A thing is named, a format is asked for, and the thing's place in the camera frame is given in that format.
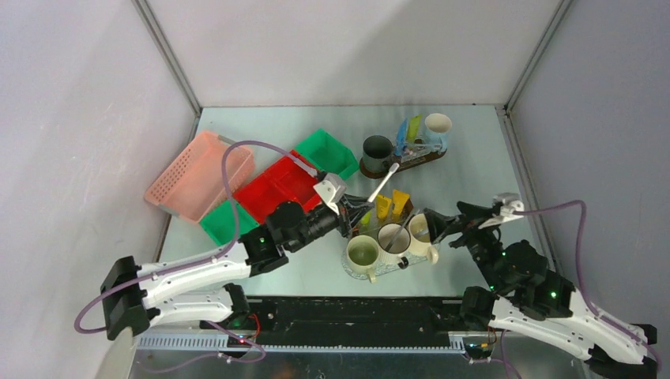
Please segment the clear holder with brown ends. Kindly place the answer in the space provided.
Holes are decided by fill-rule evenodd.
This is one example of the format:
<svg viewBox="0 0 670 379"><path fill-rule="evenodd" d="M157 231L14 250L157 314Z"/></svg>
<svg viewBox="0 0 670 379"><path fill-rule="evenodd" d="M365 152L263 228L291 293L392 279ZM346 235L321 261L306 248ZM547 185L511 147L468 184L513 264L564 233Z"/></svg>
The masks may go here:
<svg viewBox="0 0 670 379"><path fill-rule="evenodd" d="M381 227L389 224L389 223L402 223L408 216L409 214L414 210L414 205L411 202L411 200L408 201L408 203L405 206L405 209L400 217L394 217L391 212L392 212L392 207L390 210L390 214L384 221L379 221L376 217L376 209L375 209L375 202L372 208L372 214L371 214L371 221L370 225L368 227L360 227L360 233L358 235L368 235L373 238L377 237L378 231Z"/></svg>

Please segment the green mug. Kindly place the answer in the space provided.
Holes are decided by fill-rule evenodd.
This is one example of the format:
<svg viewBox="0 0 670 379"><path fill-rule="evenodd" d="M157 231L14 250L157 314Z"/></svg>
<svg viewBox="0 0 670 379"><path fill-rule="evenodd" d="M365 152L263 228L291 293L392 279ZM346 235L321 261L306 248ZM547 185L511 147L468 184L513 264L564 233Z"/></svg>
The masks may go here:
<svg viewBox="0 0 670 379"><path fill-rule="evenodd" d="M364 275L371 283L376 283L375 267L379 258L376 240L367 235L352 238L346 248L348 267L356 274Z"/></svg>

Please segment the cream mug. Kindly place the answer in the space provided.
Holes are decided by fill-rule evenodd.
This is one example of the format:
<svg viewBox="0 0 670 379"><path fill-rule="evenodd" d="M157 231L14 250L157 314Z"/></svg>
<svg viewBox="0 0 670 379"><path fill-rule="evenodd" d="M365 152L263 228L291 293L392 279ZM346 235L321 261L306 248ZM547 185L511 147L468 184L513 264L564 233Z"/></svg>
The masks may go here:
<svg viewBox="0 0 670 379"><path fill-rule="evenodd" d="M410 254L426 257L432 265L436 265L439 261L439 248L431 242L426 216L423 213L413 216L407 230L411 239L408 248Z"/></svg>

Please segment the white toothbrush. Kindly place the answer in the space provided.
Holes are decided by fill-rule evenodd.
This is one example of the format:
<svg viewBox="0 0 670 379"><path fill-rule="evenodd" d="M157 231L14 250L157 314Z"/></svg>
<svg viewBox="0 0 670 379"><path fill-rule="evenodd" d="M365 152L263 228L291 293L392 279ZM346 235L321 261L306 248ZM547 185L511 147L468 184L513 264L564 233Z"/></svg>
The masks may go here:
<svg viewBox="0 0 670 379"><path fill-rule="evenodd" d="M390 180L390 178L397 172L400 164L399 163L393 163L389 170L387 171L385 177L381 180L381 182L377 185L375 190L371 193L371 195L367 198L368 203L372 203L376 197L379 195L381 192L382 188L385 186L385 184Z"/></svg>

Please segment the white ribbed mug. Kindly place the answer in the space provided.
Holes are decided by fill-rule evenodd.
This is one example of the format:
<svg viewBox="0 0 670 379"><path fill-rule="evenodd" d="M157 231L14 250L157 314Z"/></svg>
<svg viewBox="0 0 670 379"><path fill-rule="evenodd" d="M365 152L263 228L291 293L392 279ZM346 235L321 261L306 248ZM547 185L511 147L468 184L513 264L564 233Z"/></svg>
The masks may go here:
<svg viewBox="0 0 670 379"><path fill-rule="evenodd" d="M377 234L379 245L378 261L384 265L395 265L400 269L409 266L406 257L411 245L408 230L398 223L389 223L381 227Z"/></svg>

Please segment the clear textured oval tray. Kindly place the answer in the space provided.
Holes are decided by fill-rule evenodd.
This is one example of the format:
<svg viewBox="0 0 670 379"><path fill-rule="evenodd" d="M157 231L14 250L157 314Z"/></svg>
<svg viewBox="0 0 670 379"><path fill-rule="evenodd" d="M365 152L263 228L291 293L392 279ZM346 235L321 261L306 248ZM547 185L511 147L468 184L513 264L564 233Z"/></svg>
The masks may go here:
<svg viewBox="0 0 670 379"><path fill-rule="evenodd" d="M346 248L345 248L344 252L341 254L341 266L344 269L344 271L349 276L351 276L353 279L369 281L364 275L356 274L348 267L348 262L347 262L347 259L346 259ZM417 256L412 255L410 253L407 253L406 257L408 258L409 266L418 264L418 263L423 262L423 261L429 262L426 257L417 257ZM395 272L395 271L398 271L398 270L405 270L405 269L400 269L395 265L384 265L384 264L381 264L378 261L377 265L375 267L375 274L376 274L377 279L378 279L380 276L383 276L385 274Z"/></svg>

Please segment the black mug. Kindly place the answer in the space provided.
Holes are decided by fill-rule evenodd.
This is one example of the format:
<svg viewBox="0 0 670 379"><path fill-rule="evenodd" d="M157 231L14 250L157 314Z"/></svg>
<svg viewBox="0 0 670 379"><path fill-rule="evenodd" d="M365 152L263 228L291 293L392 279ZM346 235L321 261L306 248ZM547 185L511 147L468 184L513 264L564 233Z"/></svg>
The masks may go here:
<svg viewBox="0 0 670 379"><path fill-rule="evenodd" d="M371 173L387 172L391 165L393 144L381 135L369 136L363 143L363 166Z"/></svg>

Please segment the red plastic bin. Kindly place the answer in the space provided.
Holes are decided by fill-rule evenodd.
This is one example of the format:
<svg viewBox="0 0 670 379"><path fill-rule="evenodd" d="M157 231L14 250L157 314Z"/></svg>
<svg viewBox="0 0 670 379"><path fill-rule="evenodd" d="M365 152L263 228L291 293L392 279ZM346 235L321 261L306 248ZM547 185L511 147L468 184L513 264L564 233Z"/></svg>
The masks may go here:
<svg viewBox="0 0 670 379"><path fill-rule="evenodd" d="M299 204L305 212L319 205L321 198L313 188L316 183L316 178L293 159L283 156L234 192L233 198L258 223L264 223L265 218L285 201Z"/></svg>

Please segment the clear acrylic holder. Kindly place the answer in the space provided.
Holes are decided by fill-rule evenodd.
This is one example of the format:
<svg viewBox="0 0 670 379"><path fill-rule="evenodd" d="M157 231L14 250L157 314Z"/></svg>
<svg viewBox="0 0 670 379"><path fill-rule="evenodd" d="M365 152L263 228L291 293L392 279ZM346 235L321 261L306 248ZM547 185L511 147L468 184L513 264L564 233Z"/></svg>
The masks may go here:
<svg viewBox="0 0 670 379"><path fill-rule="evenodd" d="M409 169L423 162L423 157L430 152L430 149L422 144L397 144L393 148L391 161L399 165L398 171Z"/></svg>

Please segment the light blue mug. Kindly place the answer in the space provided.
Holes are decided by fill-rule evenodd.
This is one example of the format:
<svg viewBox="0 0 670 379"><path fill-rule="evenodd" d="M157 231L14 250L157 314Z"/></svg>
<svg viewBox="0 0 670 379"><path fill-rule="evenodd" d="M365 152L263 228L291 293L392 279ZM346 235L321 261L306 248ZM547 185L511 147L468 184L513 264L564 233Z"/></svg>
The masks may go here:
<svg viewBox="0 0 670 379"><path fill-rule="evenodd" d="M453 126L452 120L445 114L432 113L424 119L424 125L423 142L438 146L440 153L446 152L447 136Z"/></svg>

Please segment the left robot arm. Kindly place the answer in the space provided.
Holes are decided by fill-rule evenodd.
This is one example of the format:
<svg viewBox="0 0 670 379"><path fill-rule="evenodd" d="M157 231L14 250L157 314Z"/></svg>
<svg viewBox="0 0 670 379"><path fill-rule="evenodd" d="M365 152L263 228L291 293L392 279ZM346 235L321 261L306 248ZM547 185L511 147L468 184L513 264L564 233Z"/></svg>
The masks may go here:
<svg viewBox="0 0 670 379"><path fill-rule="evenodd" d="M177 261L139 265L119 258L100 286L105 332L113 341L125 329L135 336L180 321L223 321L242 328L250 318L243 290L233 280L271 272L288 263L288 253L338 231L347 238L374 204L345 194L334 206L319 204L305 212L285 201L265 222L230 244Z"/></svg>

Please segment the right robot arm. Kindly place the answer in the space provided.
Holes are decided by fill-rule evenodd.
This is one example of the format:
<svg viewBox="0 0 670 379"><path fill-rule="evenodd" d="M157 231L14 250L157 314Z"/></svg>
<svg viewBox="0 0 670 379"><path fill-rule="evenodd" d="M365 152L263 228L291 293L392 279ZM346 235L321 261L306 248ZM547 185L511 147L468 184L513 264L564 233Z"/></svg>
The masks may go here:
<svg viewBox="0 0 670 379"><path fill-rule="evenodd" d="M486 287L467 287L459 317L471 330L516 332L582 360L604 378L655 378L660 363L652 346L657 329L628 324L588 300L570 280L549 267L527 240L508 246L499 228L529 214L513 194L499 194L491 207L459 201L456 216L422 211L433 244L456 235L450 247L465 247Z"/></svg>

